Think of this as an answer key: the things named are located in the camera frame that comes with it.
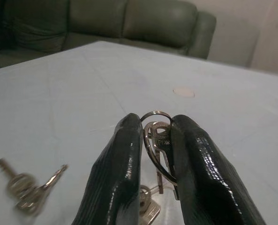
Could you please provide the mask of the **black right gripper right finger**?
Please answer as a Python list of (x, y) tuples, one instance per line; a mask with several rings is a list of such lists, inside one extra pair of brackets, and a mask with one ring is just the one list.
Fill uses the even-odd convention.
[(186, 225), (265, 224), (235, 167), (194, 120), (174, 116), (171, 142)]

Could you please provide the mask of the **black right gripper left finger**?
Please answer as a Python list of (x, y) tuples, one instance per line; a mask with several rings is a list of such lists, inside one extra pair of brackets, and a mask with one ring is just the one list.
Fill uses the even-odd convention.
[(143, 127), (130, 113), (92, 166), (72, 224), (136, 225), (139, 222), (140, 164)]

